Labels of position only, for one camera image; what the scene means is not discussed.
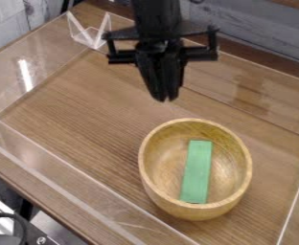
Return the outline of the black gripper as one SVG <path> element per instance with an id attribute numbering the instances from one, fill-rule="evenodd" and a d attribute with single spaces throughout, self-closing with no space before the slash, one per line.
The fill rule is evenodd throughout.
<path id="1" fill-rule="evenodd" d="M 102 34 L 108 62 L 133 63 L 150 97 L 157 101 L 175 100 L 183 86 L 184 63 L 217 59 L 219 28 L 185 20 L 180 0 L 132 0 L 132 9 L 134 24 Z"/>

